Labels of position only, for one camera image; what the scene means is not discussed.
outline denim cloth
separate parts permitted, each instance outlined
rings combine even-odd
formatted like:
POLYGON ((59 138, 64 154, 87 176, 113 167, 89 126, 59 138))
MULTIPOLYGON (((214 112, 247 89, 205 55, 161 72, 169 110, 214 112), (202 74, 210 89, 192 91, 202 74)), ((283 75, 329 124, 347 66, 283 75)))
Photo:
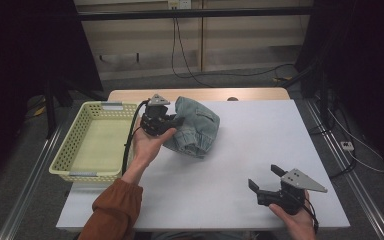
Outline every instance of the denim cloth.
POLYGON ((183 125, 164 143, 175 152, 195 158, 204 158, 217 137, 220 117, 201 103, 179 97, 176 100, 176 117, 184 117, 183 125))

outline white table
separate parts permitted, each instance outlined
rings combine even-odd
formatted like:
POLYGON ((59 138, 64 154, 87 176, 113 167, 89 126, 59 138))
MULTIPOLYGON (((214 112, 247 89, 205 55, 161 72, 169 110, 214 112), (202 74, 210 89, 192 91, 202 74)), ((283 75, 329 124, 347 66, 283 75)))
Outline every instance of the white table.
MULTIPOLYGON (((144 194, 137 231, 282 228, 248 188, 248 178, 264 190, 280 188, 271 164, 286 171, 298 168, 328 189, 310 192, 321 229, 350 226, 294 101, 202 103, 221 119, 213 148, 203 160, 161 149, 140 182, 144 194)), ((174 102, 169 113, 174 113, 174 102)), ((106 187, 74 183, 57 227, 80 231, 106 187)))

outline basket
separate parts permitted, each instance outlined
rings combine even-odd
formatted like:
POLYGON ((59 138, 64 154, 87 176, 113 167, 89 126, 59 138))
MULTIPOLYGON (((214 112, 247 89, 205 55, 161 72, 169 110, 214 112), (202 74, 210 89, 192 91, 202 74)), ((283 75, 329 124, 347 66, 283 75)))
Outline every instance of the basket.
MULTIPOLYGON (((112 182, 121 176, 136 104, 85 102, 49 172, 70 182, 112 182)), ((129 151, 128 163, 133 151, 129 151)))

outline brown sleeve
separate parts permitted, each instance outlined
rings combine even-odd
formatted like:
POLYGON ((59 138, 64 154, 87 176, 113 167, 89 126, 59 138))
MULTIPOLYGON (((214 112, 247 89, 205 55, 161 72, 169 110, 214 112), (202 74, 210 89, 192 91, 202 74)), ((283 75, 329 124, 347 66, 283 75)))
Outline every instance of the brown sleeve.
POLYGON ((143 188, 117 179, 92 205, 93 214, 79 239, 122 239, 131 236, 142 202, 143 188))

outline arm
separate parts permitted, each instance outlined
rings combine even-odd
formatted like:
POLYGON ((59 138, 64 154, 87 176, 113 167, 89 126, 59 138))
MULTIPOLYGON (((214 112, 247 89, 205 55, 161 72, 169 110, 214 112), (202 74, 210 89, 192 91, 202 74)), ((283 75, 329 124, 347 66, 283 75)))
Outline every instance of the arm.
POLYGON ((135 156, 124 175, 114 181, 92 205, 93 214, 79 239, 122 239, 131 236, 142 201, 139 181, 145 169, 157 156, 161 145, 175 129, 158 137, 148 136, 142 129, 134 136, 135 156))
MULTIPOLYGON (((308 201, 305 202, 307 208, 310 208, 308 201)), ((313 219, 304 210, 301 209, 296 215, 289 215, 281 207, 276 204, 270 204, 270 210, 276 214, 285 223, 288 232, 294 240, 315 240, 316 234, 313 228, 313 219)))

